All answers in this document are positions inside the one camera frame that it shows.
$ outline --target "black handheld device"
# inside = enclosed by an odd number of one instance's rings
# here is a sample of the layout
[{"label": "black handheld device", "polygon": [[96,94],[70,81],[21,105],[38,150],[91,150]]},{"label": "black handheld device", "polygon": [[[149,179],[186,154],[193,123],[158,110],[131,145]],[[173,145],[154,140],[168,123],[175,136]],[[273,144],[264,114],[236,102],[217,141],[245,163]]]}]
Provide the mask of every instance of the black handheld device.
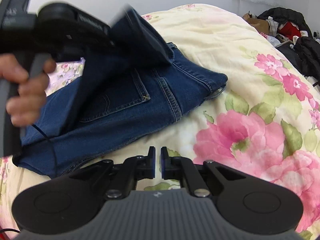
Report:
[{"label": "black handheld device", "polygon": [[302,240],[302,203],[290,190],[214,161],[194,165],[161,149],[163,179],[181,189],[136,191],[155,177],[156,150],[103,160],[21,192],[17,240]]},{"label": "black handheld device", "polygon": [[[43,63],[75,61],[85,50],[113,46],[110,27],[66,3],[52,3],[38,13],[27,12],[29,0],[0,3],[0,54],[13,53],[30,78],[39,75]],[[23,128],[14,127],[5,109],[9,98],[18,95],[18,85],[0,79],[0,157],[21,152]]]}]

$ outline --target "bed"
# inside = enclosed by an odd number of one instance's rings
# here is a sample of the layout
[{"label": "bed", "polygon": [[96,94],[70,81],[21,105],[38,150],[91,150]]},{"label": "bed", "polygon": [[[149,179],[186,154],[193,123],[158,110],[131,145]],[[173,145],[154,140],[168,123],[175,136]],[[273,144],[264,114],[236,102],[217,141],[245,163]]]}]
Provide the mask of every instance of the bed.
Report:
[{"label": "bed", "polygon": [[[212,159],[294,191],[304,205],[297,232],[320,235],[320,95],[288,60],[242,18],[223,9],[189,4],[143,16],[191,61],[228,76],[227,89],[179,122],[105,158],[126,158],[167,146],[170,156]],[[58,64],[47,94],[81,75],[84,62]],[[17,194],[49,178],[0,160],[0,227],[17,228],[11,205]],[[179,187],[142,180],[138,190]],[[15,233],[8,233],[10,238]]]}]

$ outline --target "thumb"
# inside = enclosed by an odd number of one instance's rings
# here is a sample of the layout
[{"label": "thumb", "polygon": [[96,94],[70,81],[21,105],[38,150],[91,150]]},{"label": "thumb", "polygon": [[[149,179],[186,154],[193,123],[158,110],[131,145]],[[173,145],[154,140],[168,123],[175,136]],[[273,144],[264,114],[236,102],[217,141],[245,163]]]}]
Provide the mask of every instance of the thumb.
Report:
[{"label": "thumb", "polygon": [[19,65],[13,54],[0,55],[0,78],[10,82],[24,83],[28,80],[28,72]]}]

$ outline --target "denim fabric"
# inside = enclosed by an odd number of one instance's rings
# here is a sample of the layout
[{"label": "denim fabric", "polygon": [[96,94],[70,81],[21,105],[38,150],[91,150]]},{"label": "denim fabric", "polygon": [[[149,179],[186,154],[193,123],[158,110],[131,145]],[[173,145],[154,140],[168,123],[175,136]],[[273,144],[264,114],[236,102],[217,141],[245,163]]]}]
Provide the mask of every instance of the denim fabric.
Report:
[{"label": "denim fabric", "polygon": [[[176,121],[225,88],[227,76],[186,59],[129,8],[111,28],[115,48],[88,51],[83,76],[48,96],[36,125],[51,139],[58,175]],[[54,177],[53,154],[27,128],[13,162]]]}]

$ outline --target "cream floral bedding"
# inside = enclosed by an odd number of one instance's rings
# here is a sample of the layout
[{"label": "cream floral bedding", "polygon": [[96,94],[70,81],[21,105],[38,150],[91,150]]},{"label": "cream floral bedding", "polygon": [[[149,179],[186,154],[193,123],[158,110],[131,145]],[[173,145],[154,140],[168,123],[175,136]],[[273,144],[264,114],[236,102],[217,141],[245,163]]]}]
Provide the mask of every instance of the cream floral bedding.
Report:
[{"label": "cream floral bedding", "polygon": [[[167,146],[171,156],[213,159],[279,184],[302,200],[297,232],[320,235],[320,95],[254,28],[220,8],[189,4],[143,16],[191,61],[225,73],[228,88],[179,122],[108,154],[115,163]],[[83,62],[59,64],[50,94],[81,75]],[[27,187],[48,180],[0,161],[0,226],[16,228],[10,207]],[[143,180],[139,190],[177,188],[175,181]]]}]

